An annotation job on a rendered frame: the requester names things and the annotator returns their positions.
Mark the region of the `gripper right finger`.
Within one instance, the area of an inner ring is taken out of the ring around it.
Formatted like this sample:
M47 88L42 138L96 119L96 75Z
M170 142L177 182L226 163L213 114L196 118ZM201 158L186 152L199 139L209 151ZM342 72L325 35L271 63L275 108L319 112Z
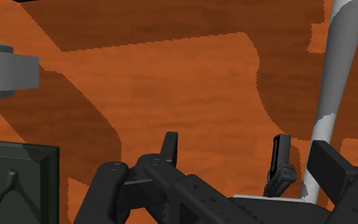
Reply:
M279 134L273 138L265 197L279 198L297 180L296 171L289 164L290 147L289 135ZM358 167L326 141L314 140L306 168L334 204L324 224L358 224Z

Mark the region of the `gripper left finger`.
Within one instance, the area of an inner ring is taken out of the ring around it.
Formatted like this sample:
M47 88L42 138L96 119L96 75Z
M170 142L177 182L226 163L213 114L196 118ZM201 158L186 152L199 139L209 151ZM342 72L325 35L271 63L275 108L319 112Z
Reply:
M106 162L95 173L73 224L125 224L145 208L157 224L259 224L194 174L176 168L178 133L167 132L159 153L129 168Z

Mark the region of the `grey slanted pole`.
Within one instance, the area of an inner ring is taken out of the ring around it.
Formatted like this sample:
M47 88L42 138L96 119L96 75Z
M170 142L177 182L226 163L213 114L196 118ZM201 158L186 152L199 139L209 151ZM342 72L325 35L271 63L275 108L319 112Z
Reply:
M330 142L358 45L358 0L333 0L311 140Z

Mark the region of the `dark green framed box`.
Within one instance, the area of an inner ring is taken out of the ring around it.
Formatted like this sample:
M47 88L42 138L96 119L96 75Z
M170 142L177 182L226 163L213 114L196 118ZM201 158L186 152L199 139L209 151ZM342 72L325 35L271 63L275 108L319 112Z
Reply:
M59 224L59 147L0 141L0 224Z

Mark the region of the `grey rounded block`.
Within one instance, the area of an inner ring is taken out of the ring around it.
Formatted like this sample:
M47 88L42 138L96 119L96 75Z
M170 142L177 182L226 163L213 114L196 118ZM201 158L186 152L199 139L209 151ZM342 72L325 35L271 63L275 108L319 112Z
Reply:
M38 86L39 58L15 54L12 46L0 43L0 99Z

